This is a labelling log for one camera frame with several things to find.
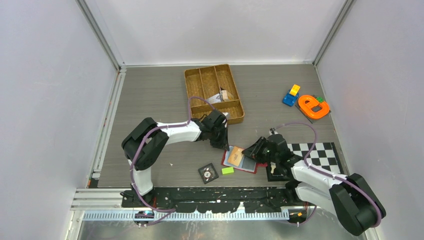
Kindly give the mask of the gold orange credit card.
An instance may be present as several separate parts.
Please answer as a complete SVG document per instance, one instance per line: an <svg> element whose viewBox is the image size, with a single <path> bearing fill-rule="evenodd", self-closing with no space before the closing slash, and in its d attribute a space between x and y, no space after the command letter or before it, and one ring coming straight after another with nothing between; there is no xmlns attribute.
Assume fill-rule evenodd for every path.
<svg viewBox="0 0 424 240"><path fill-rule="evenodd" d="M244 159L244 155L243 155L243 150L240 147L237 146L233 146L232 150L229 153L227 162L230 165L236 166L236 167L240 167L242 160Z"/></svg>

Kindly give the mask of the red leather card holder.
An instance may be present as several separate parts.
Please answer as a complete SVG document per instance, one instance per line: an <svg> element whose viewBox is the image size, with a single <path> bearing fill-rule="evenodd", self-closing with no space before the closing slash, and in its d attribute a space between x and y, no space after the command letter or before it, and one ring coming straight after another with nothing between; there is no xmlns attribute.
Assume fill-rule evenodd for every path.
<svg viewBox="0 0 424 240"><path fill-rule="evenodd" d="M243 150L243 148L230 145L229 150L224 151L221 164L251 174L256 174L258 168L268 166L267 163L257 163L254 159L246 157L242 154Z"/></svg>

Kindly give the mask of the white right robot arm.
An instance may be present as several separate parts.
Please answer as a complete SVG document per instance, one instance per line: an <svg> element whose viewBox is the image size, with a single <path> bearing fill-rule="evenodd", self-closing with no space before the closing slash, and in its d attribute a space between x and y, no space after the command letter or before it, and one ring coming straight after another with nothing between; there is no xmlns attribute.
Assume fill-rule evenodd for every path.
<svg viewBox="0 0 424 240"><path fill-rule="evenodd" d="M386 210L360 174L332 173L290 150L281 134L260 137L242 154L260 164L275 164L288 177L285 198L291 205L308 202L335 215L354 236L380 225Z"/></svg>

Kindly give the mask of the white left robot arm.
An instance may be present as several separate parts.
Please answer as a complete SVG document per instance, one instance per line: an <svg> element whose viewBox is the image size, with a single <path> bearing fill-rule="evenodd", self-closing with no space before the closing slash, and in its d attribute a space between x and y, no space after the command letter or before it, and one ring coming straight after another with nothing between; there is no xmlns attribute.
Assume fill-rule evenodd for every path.
<svg viewBox="0 0 424 240"><path fill-rule="evenodd" d="M228 112L213 109L201 118L180 123L161 123L145 118L122 141L121 147L130 164L134 200L141 207L153 202L151 167L165 146L180 142L209 141L213 148L229 150Z"/></svg>

